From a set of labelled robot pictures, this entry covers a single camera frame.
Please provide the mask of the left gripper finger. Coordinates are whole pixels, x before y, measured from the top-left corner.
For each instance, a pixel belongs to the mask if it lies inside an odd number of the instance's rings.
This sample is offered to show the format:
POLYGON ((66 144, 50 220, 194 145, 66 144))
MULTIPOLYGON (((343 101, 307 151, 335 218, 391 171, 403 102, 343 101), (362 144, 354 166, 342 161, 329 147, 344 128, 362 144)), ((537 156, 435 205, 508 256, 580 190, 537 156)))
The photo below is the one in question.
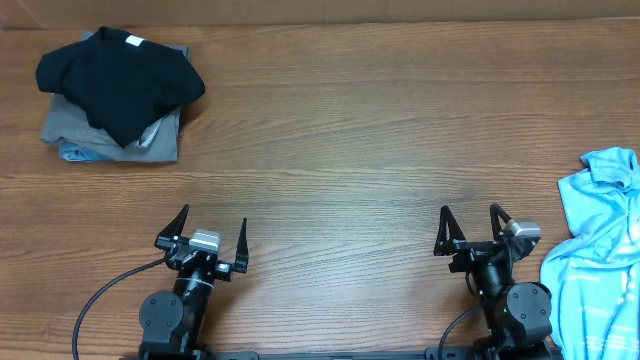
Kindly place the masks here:
POLYGON ((234 261, 235 268, 247 268, 249 263, 249 251, 247 243, 247 218, 244 218, 239 233, 234 261))
POLYGON ((173 241, 182 234, 189 213, 189 205, 185 204, 178 215, 158 234, 157 241, 173 241))

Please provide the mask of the light blue printed t-shirt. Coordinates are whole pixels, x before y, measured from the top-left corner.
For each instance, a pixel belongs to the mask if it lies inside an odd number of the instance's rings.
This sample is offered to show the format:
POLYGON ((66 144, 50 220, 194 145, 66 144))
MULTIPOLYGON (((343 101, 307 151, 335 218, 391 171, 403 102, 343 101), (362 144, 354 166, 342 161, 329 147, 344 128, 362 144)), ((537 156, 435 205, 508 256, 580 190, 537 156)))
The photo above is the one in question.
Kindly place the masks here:
POLYGON ((552 341, 566 359, 639 356, 639 159, 628 148, 582 155, 558 182, 571 238, 544 259, 552 341))

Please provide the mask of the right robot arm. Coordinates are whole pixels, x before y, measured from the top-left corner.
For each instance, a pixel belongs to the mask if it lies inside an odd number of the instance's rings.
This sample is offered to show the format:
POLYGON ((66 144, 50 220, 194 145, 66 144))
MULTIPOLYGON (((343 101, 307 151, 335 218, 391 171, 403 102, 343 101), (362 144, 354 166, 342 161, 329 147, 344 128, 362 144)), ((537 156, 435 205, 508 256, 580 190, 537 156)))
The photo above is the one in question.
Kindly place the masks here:
POLYGON ((541 239, 532 220, 517 220, 498 204, 489 207, 492 238, 469 241, 450 208, 442 206, 433 254, 449 256, 449 271, 465 275, 478 304, 458 316, 442 334, 436 357, 445 359, 450 333, 481 312, 488 335, 462 351, 465 359, 552 359, 546 338, 552 332, 551 291, 540 282, 518 283, 514 264, 529 256, 541 239))

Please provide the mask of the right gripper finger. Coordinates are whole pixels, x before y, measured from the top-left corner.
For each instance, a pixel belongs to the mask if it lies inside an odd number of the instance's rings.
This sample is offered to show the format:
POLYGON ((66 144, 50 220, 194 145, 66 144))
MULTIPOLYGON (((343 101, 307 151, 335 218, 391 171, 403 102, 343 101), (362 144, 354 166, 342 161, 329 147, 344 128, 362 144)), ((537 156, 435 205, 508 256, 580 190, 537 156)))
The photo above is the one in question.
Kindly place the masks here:
POLYGON ((511 220, 511 216, 497 203, 493 203, 489 207, 491 227, 493 239, 500 241, 504 236, 503 225, 507 225, 511 220))
POLYGON ((450 208, 447 205, 442 206, 433 254, 452 255, 457 253, 465 242, 464 233, 450 208))

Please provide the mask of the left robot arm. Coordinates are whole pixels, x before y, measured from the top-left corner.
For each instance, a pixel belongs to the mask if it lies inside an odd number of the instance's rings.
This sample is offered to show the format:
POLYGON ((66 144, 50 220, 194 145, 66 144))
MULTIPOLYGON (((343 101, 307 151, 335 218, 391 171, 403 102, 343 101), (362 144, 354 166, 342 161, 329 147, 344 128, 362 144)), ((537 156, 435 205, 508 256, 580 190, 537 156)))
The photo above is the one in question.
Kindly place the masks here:
POLYGON ((188 212, 189 206, 184 205, 154 243, 165 252, 162 262, 177 276, 172 290, 155 292, 141 305, 141 359, 213 359, 200 335, 215 282, 229 282, 233 274, 248 270, 246 220, 241 224, 235 259, 227 262, 219 258, 221 234, 198 229, 189 237, 182 235, 188 212))

